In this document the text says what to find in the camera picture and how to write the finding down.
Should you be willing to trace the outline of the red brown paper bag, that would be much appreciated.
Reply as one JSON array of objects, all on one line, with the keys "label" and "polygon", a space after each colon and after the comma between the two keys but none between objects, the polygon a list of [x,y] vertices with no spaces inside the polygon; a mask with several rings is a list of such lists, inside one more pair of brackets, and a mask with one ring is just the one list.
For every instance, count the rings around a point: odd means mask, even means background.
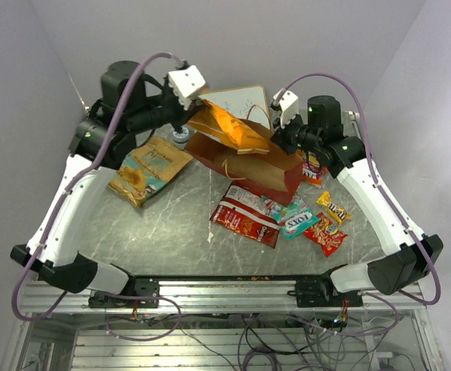
[{"label": "red brown paper bag", "polygon": [[302,158],[298,154],[287,155],[270,141],[272,132],[259,123],[244,123],[261,135],[269,145],[266,154],[244,153],[231,148],[213,137],[209,129],[210,115],[200,111],[188,121],[195,134],[186,144],[188,151],[206,167],[237,181],[259,196],[267,196],[284,206],[290,204],[302,181]]}]

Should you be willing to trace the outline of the orange kettle chips bag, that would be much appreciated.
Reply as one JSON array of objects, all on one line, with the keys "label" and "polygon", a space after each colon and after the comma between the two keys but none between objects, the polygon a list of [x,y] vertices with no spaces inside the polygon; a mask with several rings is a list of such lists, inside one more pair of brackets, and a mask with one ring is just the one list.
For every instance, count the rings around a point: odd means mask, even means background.
[{"label": "orange kettle chips bag", "polygon": [[209,100],[202,100],[202,103],[203,108],[188,120],[189,126],[234,149],[238,155],[269,153],[267,140],[243,120]]}]

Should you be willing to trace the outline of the brown teal chips bag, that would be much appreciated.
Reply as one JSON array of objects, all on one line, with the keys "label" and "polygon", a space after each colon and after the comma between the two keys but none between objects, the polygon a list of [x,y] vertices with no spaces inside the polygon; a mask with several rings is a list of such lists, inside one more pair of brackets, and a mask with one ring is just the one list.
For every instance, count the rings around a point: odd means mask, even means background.
[{"label": "brown teal chips bag", "polygon": [[167,140],[153,136],[126,156],[108,187],[138,208],[171,182],[191,159]]}]

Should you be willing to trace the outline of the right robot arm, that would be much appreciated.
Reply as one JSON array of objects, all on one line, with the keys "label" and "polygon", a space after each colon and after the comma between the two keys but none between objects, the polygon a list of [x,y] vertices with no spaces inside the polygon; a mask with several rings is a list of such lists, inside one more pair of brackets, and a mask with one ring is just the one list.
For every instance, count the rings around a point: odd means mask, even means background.
[{"label": "right robot arm", "polygon": [[376,233],[384,256],[331,270],[318,288],[319,299],[337,305],[348,291],[376,290],[385,295],[402,291],[433,273],[443,249],[436,234],[428,235],[403,211],[380,177],[364,142],[347,136],[340,103],[331,96],[308,100],[307,118],[299,113],[299,98],[282,89],[271,104],[275,119],[272,141],[288,154],[313,153],[354,198]]}]

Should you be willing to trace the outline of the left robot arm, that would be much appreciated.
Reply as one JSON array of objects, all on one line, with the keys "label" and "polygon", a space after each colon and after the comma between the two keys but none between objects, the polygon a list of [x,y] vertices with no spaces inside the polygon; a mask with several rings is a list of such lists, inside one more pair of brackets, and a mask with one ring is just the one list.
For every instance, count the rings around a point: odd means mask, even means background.
[{"label": "left robot arm", "polygon": [[66,168],[51,205],[33,237],[12,248],[10,257],[49,285],[68,293],[106,291],[118,307],[135,299],[132,275],[79,251],[78,240],[109,181],[136,137],[165,124],[181,128],[196,113],[207,85],[196,66],[179,61],[162,80],[151,77],[147,63],[118,61],[101,76],[101,98],[89,109],[69,146]]}]

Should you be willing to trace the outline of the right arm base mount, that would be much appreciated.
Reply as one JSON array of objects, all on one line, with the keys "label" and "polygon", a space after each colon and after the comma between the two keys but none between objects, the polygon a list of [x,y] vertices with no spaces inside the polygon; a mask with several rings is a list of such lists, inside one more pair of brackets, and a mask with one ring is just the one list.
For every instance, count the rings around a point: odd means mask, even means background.
[{"label": "right arm base mount", "polygon": [[358,291],[339,292],[328,277],[309,275],[297,280],[287,295],[296,299],[298,308],[362,307]]}]

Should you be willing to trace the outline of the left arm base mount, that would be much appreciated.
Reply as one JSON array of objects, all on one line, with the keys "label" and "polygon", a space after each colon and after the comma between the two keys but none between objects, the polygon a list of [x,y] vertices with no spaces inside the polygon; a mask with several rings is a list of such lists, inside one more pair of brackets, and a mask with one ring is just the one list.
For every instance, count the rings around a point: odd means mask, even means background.
[{"label": "left arm base mount", "polygon": [[136,303],[135,299],[119,298],[113,294],[105,294],[102,291],[94,291],[88,299],[89,308],[117,309],[134,308],[157,308],[159,301],[159,282],[153,278],[131,277],[121,296],[146,297]]}]

